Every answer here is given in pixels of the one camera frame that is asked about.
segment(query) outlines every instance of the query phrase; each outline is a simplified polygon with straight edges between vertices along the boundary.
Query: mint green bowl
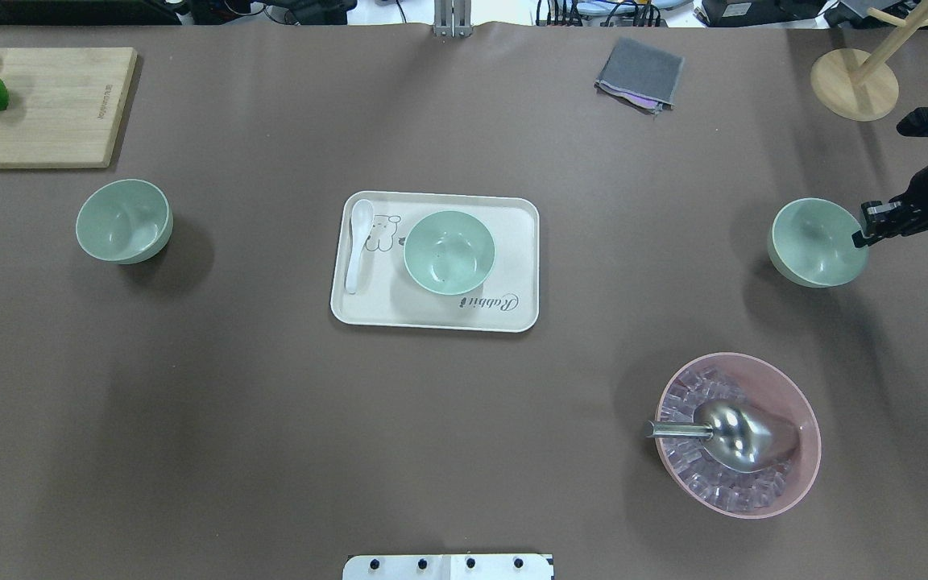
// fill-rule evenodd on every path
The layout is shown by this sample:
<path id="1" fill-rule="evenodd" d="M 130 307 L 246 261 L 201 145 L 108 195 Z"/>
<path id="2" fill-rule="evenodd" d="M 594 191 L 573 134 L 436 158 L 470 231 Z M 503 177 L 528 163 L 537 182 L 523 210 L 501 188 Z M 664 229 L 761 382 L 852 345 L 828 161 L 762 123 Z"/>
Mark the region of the mint green bowl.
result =
<path id="1" fill-rule="evenodd" d="M 92 194 L 77 213 L 77 243 L 89 256 L 133 264 L 155 256 L 170 239 L 174 216 L 160 188 L 119 180 Z"/>
<path id="2" fill-rule="evenodd" d="M 406 271 L 436 294 L 475 290 L 493 271 L 496 245 L 489 228 L 463 212 L 438 212 L 417 222 L 403 243 Z"/>
<path id="3" fill-rule="evenodd" d="M 868 247 L 855 247 L 858 220 L 832 201 L 807 197 L 777 213 L 768 256 L 785 278 L 809 288 L 851 282 L 865 269 Z"/>

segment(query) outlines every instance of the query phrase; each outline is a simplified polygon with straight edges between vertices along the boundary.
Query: metal scoop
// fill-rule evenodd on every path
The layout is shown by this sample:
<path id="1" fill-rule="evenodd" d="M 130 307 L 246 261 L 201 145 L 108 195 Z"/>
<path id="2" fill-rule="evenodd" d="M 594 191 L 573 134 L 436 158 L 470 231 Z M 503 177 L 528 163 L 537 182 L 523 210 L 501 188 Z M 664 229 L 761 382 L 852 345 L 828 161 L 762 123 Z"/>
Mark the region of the metal scoop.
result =
<path id="1" fill-rule="evenodd" d="M 743 474 L 783 462 L 800 443 L 793 423 L 734 400 L 708 400 L 692 423 L 647 421 L 644 437 L 702 438 L 712 458 Z"/>

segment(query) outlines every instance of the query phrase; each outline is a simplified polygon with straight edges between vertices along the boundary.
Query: metal bracket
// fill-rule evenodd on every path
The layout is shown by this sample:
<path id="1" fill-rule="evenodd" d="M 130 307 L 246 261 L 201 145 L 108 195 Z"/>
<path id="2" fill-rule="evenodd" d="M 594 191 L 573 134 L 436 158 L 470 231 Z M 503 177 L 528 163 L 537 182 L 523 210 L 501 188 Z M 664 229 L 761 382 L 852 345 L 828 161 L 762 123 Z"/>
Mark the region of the metal bracket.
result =
<path id="1" fill-rule="evenodd" d="M 435 36 L 471 36 L 471 0 L 435 0 Z"/>

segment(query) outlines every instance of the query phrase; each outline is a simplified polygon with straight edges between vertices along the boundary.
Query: pink bowl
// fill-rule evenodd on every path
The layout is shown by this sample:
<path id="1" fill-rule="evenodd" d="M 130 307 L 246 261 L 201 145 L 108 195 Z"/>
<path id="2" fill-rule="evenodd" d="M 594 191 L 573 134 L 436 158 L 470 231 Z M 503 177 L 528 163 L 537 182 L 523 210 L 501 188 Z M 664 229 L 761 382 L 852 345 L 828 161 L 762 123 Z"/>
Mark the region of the pink bowl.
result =
<path id="1" fill-rule="evenodd" d="M 661 462 L 671 474 L 671 478 L 689 493 L 691 498 L 697 502 L 703 503 L 716 512 L 725 514 L 730 517 L 740 519 L 762 519 L 776 516 L 796 506 L 800 500 L 807 495 L 807 491 L 814 484 L 814 478 L 818 476 L 818 467 L 822 465 L 822 436 L 818 433 L 818 422 L 814 418 L 814 412 L 811 411 L 811 405 L 804 399 L 804 393 L 800 392 L 797 385 L 783 374 L 783 371 L 771 366 L 765 361 L 740 353 L 714 353 L 700 357 L 686 364 L 675 372 L 673 378 L 668 381 L 664 392 L 661 393 L 661 400 L 655 417 L 661 419 L 661 408 L 664 404 L 664 396 L 668 393 L 668 387 L 675 382 L 675 379 L 683 371 L 702 371 L 708 367 L 715 367 L 730 375 L 744 393 L 747 394 L 748 401 L 755 407 L 763 411 L 771 412 L 773 415 L 787 419 L 793 425 L 800 429 L 800 445 L 791 462 L 791 469 L 785 478 L 785 492 L 780 498 L 776 498 L 768 507 L 756 507 L 750 512 L 734 513 L 727 512 L 712 506 L 704 499 L 700 499 L 696 493 L 686 487 L 685 482 L 678 477 L 675 469 L 665 459 L 664 448 L 661 440 L 657 440 L 658 454 L 661 456 Z"/>

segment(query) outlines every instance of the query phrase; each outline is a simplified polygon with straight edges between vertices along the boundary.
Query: bowl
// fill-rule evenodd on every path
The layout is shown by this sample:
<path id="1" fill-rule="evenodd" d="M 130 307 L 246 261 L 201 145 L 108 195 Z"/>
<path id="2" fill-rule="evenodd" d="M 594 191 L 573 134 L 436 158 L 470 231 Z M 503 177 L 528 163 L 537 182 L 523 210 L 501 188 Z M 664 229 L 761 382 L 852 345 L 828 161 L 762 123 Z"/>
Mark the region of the bowl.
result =
<path id="1" fill-rule="evenodd" d="M 818 476 L 818 468 L 822 465 L 822 436 L 818 432 L 818 422 L 814 418 L 814 411 L 811 411 L 811 405 L 807 403 L 807 399 L 804 399 L 804 394 L 800 392 L 797 385 L 778 368 L 745 354 L 714 353 L 697 358 L 675 372 L 661 394 L 655 418 L 659 421 L 676 420 L 662 414 L 666 397 L 669 396 L 669 389 L 673 389 L 673 385 L 682 385 L 684 381 L 688 383 L 690 375 L 706 377 L 717 374 L 732 378 L 747 397 L 747 403 L 761 408 L 762 411 L 771 412 L 797 426 L 800 441 L 797 450 L 785 465 L 783 474 L 785 490 L 768 506 L 751 507 L 744 511 L 721 509 L 694 491 L 680 476 L 677 467 L 666 459 L 666 442 L 674 440 L 663 440 L 663 438 L 655 440 L 661 462 L 664 463 L 665 469 L 675 483 L 680 485 L 691 498 L 703 503 L 711 510 L 740 519 L 777 516 L 804 499 L 811 485 L 814 484 L 814 478 Z"/>
<path id="2" fill-rule="evenodd" d="M 489 228 L 463 212 L 431 213 L 403 243 L 406 271 L 422 288 L 454 295 L 475 290 L 493 271 L 496 245 Z"/>
<path id="3" fill-rule="evenodd" d="M 114 264 L 150 259 L 174 227 L 170 203 L 154 184 L 119 180 L 92 194 L 77 213 L 77 242 L 89 256 Z"/>
<path id="4" fill-rule="evenodd" d="M 851 236 L 861 224 L 832 201 L 807 197 L 777 213 L 768 232 L 768 256 L 780 274 L 809 288 L 851 282 L 865 269 L 868 247 Z"/>

